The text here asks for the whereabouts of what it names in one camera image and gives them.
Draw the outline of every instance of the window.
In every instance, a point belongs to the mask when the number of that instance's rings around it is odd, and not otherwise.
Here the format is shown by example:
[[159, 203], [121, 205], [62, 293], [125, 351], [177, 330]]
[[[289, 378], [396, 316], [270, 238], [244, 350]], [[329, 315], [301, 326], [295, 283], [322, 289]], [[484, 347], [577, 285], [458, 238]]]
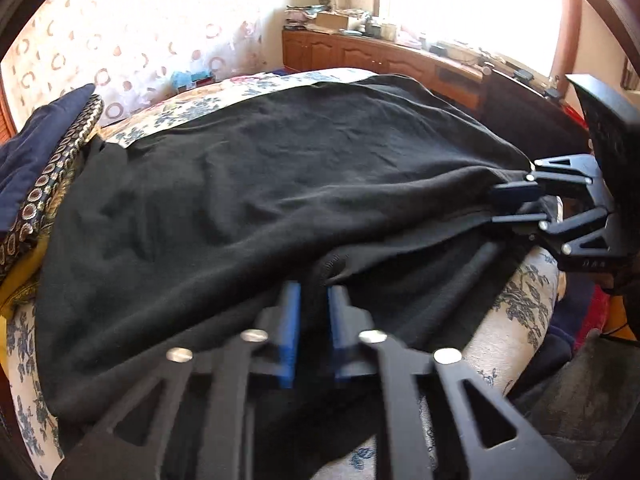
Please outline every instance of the window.
[[380, 0], [383, 18], [428, 41], [459, 41], [499, 54], [545, 78], [558, 44], [562, 0]]

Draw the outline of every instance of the curtain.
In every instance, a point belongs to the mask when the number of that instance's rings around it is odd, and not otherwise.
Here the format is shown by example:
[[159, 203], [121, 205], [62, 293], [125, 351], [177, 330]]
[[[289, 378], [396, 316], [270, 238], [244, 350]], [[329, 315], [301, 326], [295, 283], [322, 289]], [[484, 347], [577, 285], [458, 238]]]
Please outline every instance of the curtain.
[[174, 72], [260, 72], [273, 10], [261, 1], [47, 0], [0, 65], [16, 127], [88, 82], [104, 99], [105, 125], [174, 94]]
[[429, 41], [461, 41], [548, 77], [562, 0], [380, 0], [380, 14]]

